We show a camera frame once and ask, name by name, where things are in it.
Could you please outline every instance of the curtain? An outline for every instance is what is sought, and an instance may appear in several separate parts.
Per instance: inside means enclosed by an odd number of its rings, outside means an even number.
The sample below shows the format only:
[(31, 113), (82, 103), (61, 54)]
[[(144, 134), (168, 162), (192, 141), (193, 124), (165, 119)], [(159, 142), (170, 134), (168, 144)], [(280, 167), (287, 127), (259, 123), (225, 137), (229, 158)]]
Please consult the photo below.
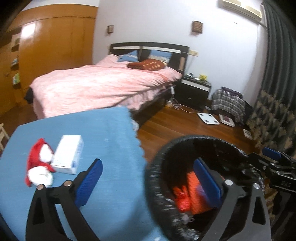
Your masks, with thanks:
[(269, 147), (296, 157), (295, 29), (274, 4), (264, 1), (268, 52), (261, 90), (247, 121), (256, 147)]

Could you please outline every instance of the yellow object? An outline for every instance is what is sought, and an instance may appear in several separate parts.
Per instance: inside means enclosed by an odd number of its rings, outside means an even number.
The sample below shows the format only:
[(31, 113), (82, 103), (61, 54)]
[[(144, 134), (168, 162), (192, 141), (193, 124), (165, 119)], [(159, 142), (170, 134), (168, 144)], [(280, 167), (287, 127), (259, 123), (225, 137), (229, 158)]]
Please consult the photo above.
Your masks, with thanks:
[(207, 81), (207, 76), (204, 74), (200, 74), (198, 77), (201, 81)]

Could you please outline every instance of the bed headboard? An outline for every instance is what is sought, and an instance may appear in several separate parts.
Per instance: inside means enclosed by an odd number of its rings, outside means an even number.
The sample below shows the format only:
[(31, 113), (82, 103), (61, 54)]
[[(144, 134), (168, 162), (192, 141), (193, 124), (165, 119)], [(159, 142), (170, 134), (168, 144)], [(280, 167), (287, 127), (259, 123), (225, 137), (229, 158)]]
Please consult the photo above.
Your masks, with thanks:
[(110, 45), (109, 54), (122, 55), (134, 50), (138, 51), (139, 61), (148, 59), (151, 50), (171, 52), (173, 54), (168, 66), (184, 74), (189, 52), (189, 47), (187, 46), (154, 42), (116, 43)]

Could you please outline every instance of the orange plastic bag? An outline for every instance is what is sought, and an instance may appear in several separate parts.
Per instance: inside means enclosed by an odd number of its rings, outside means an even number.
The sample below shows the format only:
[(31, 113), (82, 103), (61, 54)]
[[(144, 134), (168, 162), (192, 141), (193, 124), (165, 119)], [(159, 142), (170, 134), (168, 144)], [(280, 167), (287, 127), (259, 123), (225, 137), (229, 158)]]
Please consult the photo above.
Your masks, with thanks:
[(177, 208), (179, 209), (179, 212), (185, 213), (190, 211), (190, 199), (188, 196), (187, 188), (185, 186), (182, 186), (182, 190), (181, 190), (178, 187), (174, 187), (173, 192), (177, 197), (175, 199), (175, 203)]
[(207, 204), (206, 199), (197, 191), (201, 184), (194, 172), (187, 173), (187, 182), (191, 213), (195, 215), (211, 210), (212, 208)]

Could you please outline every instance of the stool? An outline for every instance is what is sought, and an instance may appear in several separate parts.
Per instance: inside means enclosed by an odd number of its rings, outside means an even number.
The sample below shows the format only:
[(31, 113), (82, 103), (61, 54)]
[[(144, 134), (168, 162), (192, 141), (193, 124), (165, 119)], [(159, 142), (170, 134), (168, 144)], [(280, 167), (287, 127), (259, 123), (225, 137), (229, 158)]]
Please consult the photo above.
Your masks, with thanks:
[(6, 131), (4, 130), (4, 124), (0, 124), (0, 150), (3, 151), (4, 147), (2, 145), (2, 140), (4, 137), (6, 137), (9, 140), (9, 135), (6, 133)]

